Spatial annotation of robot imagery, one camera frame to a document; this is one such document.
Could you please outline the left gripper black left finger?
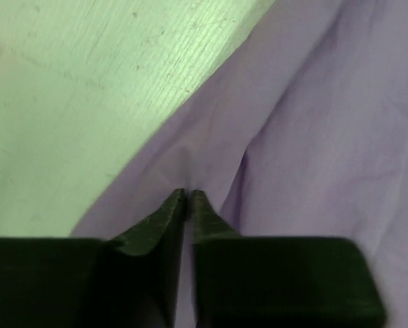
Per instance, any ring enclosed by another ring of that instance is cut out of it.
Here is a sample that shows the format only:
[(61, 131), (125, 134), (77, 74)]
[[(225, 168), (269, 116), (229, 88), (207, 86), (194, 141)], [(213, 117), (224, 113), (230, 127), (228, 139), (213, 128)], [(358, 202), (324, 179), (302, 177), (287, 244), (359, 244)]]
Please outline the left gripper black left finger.
[(185, 190), (110, 239), (0, 237), (0, 327), (173, 327)]

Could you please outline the purple trousers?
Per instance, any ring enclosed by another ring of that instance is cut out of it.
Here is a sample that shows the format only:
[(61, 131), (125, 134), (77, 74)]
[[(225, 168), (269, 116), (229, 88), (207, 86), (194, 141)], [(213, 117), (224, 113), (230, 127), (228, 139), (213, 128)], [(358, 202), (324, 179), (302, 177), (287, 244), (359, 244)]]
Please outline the purple trousers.
[(408, 327), (408, 1), (277, 1), (78, 222), (115, 236), (176, 188), (251, 235), (364, 250)]

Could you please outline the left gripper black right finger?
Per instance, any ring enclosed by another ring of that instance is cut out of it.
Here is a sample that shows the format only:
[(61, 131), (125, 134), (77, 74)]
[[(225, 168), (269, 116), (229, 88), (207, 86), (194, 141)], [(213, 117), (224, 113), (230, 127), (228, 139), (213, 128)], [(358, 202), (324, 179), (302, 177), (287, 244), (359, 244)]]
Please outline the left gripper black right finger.
[(387, 312), (356, 244), (243, 236), (191, 194), (198, 327), (384, 327)]

